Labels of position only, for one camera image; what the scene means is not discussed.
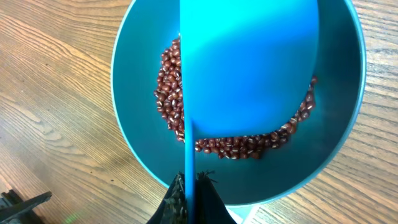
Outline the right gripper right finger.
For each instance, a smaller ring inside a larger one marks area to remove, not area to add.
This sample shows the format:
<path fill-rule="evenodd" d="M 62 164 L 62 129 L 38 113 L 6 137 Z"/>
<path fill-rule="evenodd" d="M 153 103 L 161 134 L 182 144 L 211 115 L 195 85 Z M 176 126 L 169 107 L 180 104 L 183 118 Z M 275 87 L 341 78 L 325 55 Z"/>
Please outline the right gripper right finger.
<path fill-rule="evenodd" d="M 195 182 L 195 215 L 198 224 L 236 224 L 218 195 L 209 175 L 213 171 L 197 173 Z"/>

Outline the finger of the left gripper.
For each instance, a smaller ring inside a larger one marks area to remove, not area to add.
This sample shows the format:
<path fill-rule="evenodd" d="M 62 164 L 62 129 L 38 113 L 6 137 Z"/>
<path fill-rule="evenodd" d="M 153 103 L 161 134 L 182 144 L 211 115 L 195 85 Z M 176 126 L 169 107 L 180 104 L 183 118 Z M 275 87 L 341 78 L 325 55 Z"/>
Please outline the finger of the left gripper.
<path fill-rule="evenodd" d="M 46 192 L 28 200 L 23 200 L 14 190 L 2 192 L 1 224 L 44 224 L 43 220 L 33 209 L 49 201 L 51 196 L 51 192 Z"/>

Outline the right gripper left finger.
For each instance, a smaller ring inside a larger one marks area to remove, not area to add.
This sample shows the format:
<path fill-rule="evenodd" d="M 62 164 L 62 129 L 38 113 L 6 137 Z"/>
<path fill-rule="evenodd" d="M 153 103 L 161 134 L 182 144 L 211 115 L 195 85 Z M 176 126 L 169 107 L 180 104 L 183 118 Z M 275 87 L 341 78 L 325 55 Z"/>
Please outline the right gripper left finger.
<path fill-rule="evenodd" d="M 179 172 L 147 224 L 186 224 L 185 176 Z"/>

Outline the blue plastic measuring scoop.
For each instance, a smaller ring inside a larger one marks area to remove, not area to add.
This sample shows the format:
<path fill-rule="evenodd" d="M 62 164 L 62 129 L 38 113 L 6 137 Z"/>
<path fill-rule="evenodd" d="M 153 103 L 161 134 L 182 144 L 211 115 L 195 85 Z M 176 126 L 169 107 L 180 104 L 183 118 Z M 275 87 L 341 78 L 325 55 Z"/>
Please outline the blue plastic measuring scoop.
<path fill-rule="evenodd" d="M 318 3 L 180 1 L 185 196 L 195 222 L 195 142 L 269 133 L 299 108 L 317 56 Z"/>

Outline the white digital kitchen scale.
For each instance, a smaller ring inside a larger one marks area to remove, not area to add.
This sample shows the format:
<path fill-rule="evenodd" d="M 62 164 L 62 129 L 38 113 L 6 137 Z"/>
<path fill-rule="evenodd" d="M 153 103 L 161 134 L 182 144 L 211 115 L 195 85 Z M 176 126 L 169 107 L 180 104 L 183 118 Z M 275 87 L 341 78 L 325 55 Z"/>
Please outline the white digital kitchen scale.
<path fill-rule="evenodd" d="M 255 216 L 259 210 L 260 205 L 247 207 L 226 207 L 228 213 L 237 224 L 247 224 Z"/>

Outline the red beans in bowl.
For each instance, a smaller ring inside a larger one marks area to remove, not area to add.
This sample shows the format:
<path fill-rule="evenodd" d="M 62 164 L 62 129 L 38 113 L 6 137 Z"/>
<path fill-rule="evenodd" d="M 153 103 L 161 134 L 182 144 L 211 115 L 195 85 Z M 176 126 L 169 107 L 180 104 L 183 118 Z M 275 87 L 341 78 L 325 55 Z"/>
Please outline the red beans in bowl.
<path fill-rule="evenodd" d="M 161 54 L 161 68 L 156 79 L 154 90 L 157 111 L 172 130 L 178 141 L 185 142 L 185 115 L 182 90 L 182 61 L 180 59 L 180 38 L 177 37 Z M 207 138 L 195 142 L 195 151 L 205 154 L 216 154 L 220 159 L 260 159 L 265 150 L 277 149 L 289 141 L 295 134 L 298 123 L 308 119 L 315 108 L 314 87 L 318 77 L 314 75 L 308 86 L 307 94 L 299 109 L 287 123 L 279 129 L 259 135 L 235 136 L 230 138 Z"/>

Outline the teal round bowl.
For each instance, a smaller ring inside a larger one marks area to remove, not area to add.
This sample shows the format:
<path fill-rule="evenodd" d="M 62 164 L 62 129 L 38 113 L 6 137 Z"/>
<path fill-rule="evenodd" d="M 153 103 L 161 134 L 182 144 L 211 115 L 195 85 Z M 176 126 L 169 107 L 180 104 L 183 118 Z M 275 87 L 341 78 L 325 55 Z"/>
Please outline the teal round bowl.
<path fill-rule="evenodd" d="M 315 178 L 352 130 L 366 84 L 366 47 L 351 1 L 320 1 L 320 48 L 315 108 L 295 134 L 260 159 L 196 155 L 197 171 L 210 171 L 228 207 L 267 203 Z M 121 132 L 141 165 L 164 186 L 185 168 L 185 149 L 156 109 L 160 56 L 179 33 L 177 0 L 130 4 L 111 64 L 113 105 Z"/>

